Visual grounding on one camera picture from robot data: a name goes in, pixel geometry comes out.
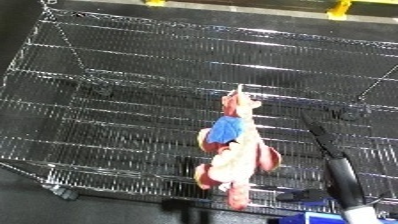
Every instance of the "plush toy tail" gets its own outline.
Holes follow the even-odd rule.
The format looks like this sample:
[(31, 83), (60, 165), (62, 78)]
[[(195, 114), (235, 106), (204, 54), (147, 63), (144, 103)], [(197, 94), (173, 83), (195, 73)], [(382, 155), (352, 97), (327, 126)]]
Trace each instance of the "plush toy tail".
[(249, 203), (249, 184), (236, 184), (233, 183), (228, 190), (228, 205), (234, 210), (243, 210)]

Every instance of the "plush toy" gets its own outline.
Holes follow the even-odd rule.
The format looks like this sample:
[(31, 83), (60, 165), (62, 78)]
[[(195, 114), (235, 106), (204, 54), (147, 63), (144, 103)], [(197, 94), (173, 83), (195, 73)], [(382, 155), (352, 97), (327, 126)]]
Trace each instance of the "plush toy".
[(243, 210), (250, 203), (249, 179), (257, 167), (277, 168), (281, 155), (264, 144), (253, 120), (253, 109), (261, 106), (242, 92), (242, 85), (222, 97), (224, 116), (212, 128), (199, 132), (198, 143), (205, 152), (216, 152), (210, 164), (196, 167), (195, 180), (203, 190), (219, 186), (227, 191), (232, 209)]

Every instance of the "black surface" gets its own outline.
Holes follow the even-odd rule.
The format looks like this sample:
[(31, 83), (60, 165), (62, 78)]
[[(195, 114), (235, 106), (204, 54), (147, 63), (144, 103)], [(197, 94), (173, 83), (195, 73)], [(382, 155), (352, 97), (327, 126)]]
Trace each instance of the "black surface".
[[(39, 11), (36, 5), (33, 6), (32, 4), (32, 7), (27, 7), (28, 5), (22, 7), (21, 5), (22, 3), (18, 5), (18, 12), (22, 13), (22, 11), (28, 9), (31, 11), (22, 13), (23, 16), (18, 16), (19, 13), (11, 13), (12, 11), (8, 10), (5, 11), (8, 13), (8, 15), (5, 15), (7, 20), (1, 20), (12, 21), (3, 24), (3, 27), (5, 27), (4, 30), (7, 31), (7, 36), (5, 36), (4, 39), (3, 36), (1, 37), (4, 41), (1, 42), (3, 48), (0, 49), (5, 49), (2, 52), (6, 52), (4, 58), (2, 57), (3, 61), (1, 66), (3, 66), (3, 68), (5, 68), (8, 62), (13, 58), (16, 50), (23, 41), (24, 35), (27, 34), (29, 27), (33, 24), (37, 12)], [(169, 20), (170, 15), (172, 15), (172, 20), (183, 22), (194, 21), (202, 24), (223, 24), (238, 27), (250, 26), (254, 28), (310, 34), (330, 34), (331, 31), (333, 31), (334, 36), (355, 39), (396, 41), (395, 38), (397, 38), (394, 36), (395, 27), (388, 25), (363, 25), (359, 27), (358, 24), (352, 23), (343, 24), (321, 20), (295, 19), (291, 17), (276, 18), (209, 11), (191, 13), (192, 11), (190, 10), (177, 9), (155, 11), (137, 6), (121, 7), (120, 5), (98, 5), (93, 3), (68, 3), (65, 4), (65, 7), (88, 11), (94, 11), (100, 8), (98, 11), (102, 13), (143, 16), (156, 19), (168, 18)], [(158, 205), (97, 198), (83, 198), (78, 202), (66, 203), (51, 196), (49, 192), (43, 191), (35, 185), (30, 184), (30, 182), (28, 183), (21, 180), (14, 175), (1, 172), (1, 177), (0, 197), (2, 200), (0, 202), (0, 211), (2, 214), (7, 215), (2, 216), (0, 219), (3, 219), (1, 221), (4, 223), (131, 223), (133, 220), (138, 223), (137, 218), (141, 219), (141, 223), (189, 223), (189, 218), (187, 218), (186, 215), (180, 216), (178, 213), (163, 213), (161, 212), (161, 207)], [(144, 211), (156, 215), (144, 216), (142, 215)], [(194, 213), (199, 213), (198, 216), (202, 217), (204, 223), (207, 222), (206, 220), (211, 220), (210, 223), (242, 223), (242, 220), (245, 220), (245, 223), (263, 223), (263, 221), (261, 221), (261, 216), (242, 216), (228, 212), (216, 212), (213, 213), (214, 218), (208, 218), (205, 215), (206, 212)]]

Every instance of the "chrome wire shelf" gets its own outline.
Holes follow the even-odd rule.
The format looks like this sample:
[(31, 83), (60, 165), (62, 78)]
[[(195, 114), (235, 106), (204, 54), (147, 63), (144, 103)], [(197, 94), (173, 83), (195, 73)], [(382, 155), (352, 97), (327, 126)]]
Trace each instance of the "chrome wire shelf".
[[(261, 136), (284, 159), (252, 178), (265, 190), (252, 192), (248, 211), (335, 213), (334, 203), (275, 200), (281, 188), (323, 188), (322, 158), (299, 112), (336, 133), (369, 198), (398, 192), (398, 80), (383, 78), (366, 103), (353, 102), (397, 57), (397, 43), (48, 8), (3, 76), (1, 161), (36, 167), (47, 185), (227, 209), (223, 192), (194, 183), (194, 167), (212, 156), (196, 135), (221, 115), (221, 96), (243, 83), (263, 102)], [(364, 104), (372, 113), (354, 122), (325, 109)], [(382, 207), (396, 212), (398, 202)]]

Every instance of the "metal grid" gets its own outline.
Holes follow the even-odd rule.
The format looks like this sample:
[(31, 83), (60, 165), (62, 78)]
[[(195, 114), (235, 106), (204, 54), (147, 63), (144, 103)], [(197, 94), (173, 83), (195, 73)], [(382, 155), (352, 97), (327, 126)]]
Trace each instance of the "metal grid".
[[(221, 96), (244, 83), (263, 102), (261, 136), (284, 159), (253, 183), (323, 187), (320, 154), (299, 120), (306, 110), (338, 135), (369, 197), (398, 192), (397, 80), (383, 78), (369, 94), (369, 117), (344, 122), (325, 110), (362, 107), (352, 101), (397, 57), (396, 43), (47, 9), (4, 74), (0, 156), (45, 170), (46, 184), (226, 209), (223, 192), (193, 181), (194, 167), (212, 156), (196, 135), (221, 115)], [(102, 84), (111, 95), (96, 91)], [(333, 203), (279, 203), (277, 193), (253, 191), (248, 211), (336, 212)], [(398, 209), (393, 199), (382, 203)]]

